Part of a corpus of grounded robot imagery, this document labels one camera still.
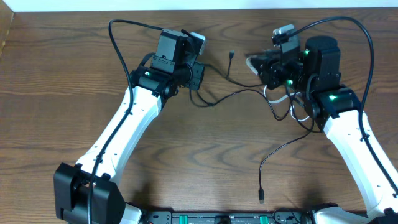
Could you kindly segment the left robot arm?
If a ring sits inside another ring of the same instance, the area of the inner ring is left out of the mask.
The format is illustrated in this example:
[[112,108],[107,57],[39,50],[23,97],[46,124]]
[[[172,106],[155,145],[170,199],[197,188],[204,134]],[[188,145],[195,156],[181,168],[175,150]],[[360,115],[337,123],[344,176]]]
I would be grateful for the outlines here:
[[139,223],[143,212],[118,188],[124,168],[148,125],[180,87],[197,90],[204,65],[204,35],[163,29],[157,50],[129,74],[117,112],[75,165],[59,165],[53,176],[55,213],[68,223]]

